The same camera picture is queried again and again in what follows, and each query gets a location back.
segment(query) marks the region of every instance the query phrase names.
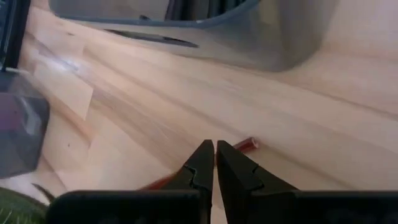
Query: wood grain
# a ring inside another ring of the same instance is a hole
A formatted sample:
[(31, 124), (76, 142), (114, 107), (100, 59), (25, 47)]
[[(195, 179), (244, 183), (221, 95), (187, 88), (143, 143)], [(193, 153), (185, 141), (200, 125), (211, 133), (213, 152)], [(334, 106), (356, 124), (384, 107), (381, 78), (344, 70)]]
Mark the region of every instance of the wood grain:
[[(37, 177), (56, 194), (134, 190), (203, 139), (255, 136), (262, 147), (249, 157), (300, 189), (398, 188), (395, 0), (340, 1), (322, 48), (280, 73), (148, 49), (59, 19), (45, 2), (32, 2), (20, 67), (52, 105), (52, 171), (8, 187)], [(225, 223), (219, 191), (212, 219)]]

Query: green leaf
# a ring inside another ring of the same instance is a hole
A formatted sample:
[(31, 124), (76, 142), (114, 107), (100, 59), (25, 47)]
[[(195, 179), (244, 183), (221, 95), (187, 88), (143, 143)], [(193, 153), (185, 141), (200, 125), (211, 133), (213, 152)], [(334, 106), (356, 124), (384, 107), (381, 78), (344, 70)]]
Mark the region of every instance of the green leaf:
[(0, 223), (45, 223), (47, 206), (38, 200), (0, 187)]

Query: gray plastic container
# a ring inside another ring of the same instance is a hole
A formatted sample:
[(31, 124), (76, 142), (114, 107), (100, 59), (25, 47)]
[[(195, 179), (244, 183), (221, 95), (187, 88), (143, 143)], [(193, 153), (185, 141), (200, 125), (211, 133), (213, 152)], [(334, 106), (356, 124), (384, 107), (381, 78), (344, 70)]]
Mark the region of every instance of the gray plastic container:
[(49, 103), (23, 76), (0, 72), (0, 105), (0, 179), (36, 170)]
[(58, 17), (177, 55), (283, 71), (319, 48), (336, 0), (246, 0), (204, 20), (166, 20), (169, 0), (50, 0)]

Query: light wood surface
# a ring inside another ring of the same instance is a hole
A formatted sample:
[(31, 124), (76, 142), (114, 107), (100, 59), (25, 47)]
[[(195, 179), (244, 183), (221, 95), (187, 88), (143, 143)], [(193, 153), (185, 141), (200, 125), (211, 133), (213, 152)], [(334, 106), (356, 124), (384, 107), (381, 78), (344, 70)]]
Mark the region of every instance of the light wood surface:
[[(134, 190), (204, 139), (254, 136), (249, 157), (300, 189), (398, 189), (397, 9), (340, 1), (322, 48), (268, 73), (147, 49), (33, 0), (20, 67), (52, 112), (38, 171), (0, 183)], [(217, 185), (213, 221), (225, 223)]]

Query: gray plastic tray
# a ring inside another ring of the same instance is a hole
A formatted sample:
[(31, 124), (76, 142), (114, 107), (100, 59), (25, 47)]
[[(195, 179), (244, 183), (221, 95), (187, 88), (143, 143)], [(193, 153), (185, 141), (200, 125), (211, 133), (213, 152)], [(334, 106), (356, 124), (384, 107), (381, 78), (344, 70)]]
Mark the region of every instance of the gray plastic tray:
[(319, 48), (335, 0), (246, 0), (198, 21), (165, 20), (169, 0), (50, 0), (58, 17), (150, 47), (246, 68), (282, 71)]

